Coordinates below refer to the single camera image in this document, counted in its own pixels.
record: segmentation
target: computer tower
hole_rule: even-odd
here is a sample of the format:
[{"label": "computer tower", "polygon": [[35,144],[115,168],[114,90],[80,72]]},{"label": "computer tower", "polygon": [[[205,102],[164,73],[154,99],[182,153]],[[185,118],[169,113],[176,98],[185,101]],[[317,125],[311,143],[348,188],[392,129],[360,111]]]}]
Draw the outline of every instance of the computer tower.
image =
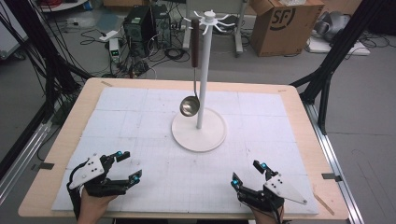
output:
[{"label": "computer tower", "polygon": [[148,42],[132,42],[131,43],[131,56],[139,56],[146,58],[149,56]]},{"label": "computer tower", "polygon": [[151,7],[151,10],[157,35],[157,47],[159,49],[171,48],[171,19],[166,5],[154,5]]},{"label": "computer tower", "polygon": [[148,42],[155,35],[149,6],[134,6],[122,25],[132,42]]}]

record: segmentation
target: cardboard box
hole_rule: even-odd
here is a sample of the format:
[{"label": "cardboard box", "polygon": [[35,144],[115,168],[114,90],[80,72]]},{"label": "cardboard box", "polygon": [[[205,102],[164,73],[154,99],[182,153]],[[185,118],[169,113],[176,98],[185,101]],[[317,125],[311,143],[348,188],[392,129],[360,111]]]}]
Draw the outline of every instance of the cardboard box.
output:
[{"label": "cardboard box", "polygon": [[259,57],[301,53],[324,4],[306,0],[286,7],[278,0],[250,0],[256,11],[250,44]]},{"label": "cardboard box", "polygon": [[103,0],[105,7],[132,7],[132,6],[147,6],[149,0]]}]

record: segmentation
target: box label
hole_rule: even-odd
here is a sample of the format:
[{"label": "box label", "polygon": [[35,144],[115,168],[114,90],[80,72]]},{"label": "box label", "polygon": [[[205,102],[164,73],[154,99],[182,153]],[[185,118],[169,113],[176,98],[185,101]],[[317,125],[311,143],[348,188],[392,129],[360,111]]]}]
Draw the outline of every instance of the box label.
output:
[{"label": "box label", "polygon": [[274,17],[271,20],[270,30],[283,30],[291,24],[296,13],[296,8],[278,9],[274,12]]}]

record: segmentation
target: human hand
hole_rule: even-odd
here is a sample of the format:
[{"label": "human hand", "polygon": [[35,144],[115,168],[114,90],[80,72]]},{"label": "human hand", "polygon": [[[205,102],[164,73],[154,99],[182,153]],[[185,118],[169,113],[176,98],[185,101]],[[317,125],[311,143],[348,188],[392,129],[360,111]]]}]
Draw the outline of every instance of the human hand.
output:
[{"label": "human hand", "polygon": [[108,204],[117,198],[117,195],[106,197],[90,196],[87,190],[81,193],[81,207],[77,224],[95,224],[107,210]]},{"label": "human hand", "polygon": [[[277,224],[278,223],[275,214],[269,213],[269,212],[263,212],[263,211],[259,210],[258,208],[255,208],[252,206],[249,206],[249,208],[253,212],[254,219],[256,220],[256,224]],[[277,212],[279,213],[279,216],[280,216],[280,223],[282,223],[283,214],[284,214],[283,206],[280,206],[277,209]]]}]

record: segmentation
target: ladle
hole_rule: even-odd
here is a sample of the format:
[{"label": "ladle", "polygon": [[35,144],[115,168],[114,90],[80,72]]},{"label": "ladle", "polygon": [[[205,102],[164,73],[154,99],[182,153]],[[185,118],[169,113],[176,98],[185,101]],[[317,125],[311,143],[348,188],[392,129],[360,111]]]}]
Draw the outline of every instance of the ladle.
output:
[{"label": "ladle", "polygon": [[198,66],[198,50],[199,50],[199,21],[197,19],[191,20],[191,65],[194,68],[194,93],[195,96],[188,96],[180,103],[180,113],[186,117],[192,117],[198,113],[200,102],[196,90],[196,75],[195,70]]}]

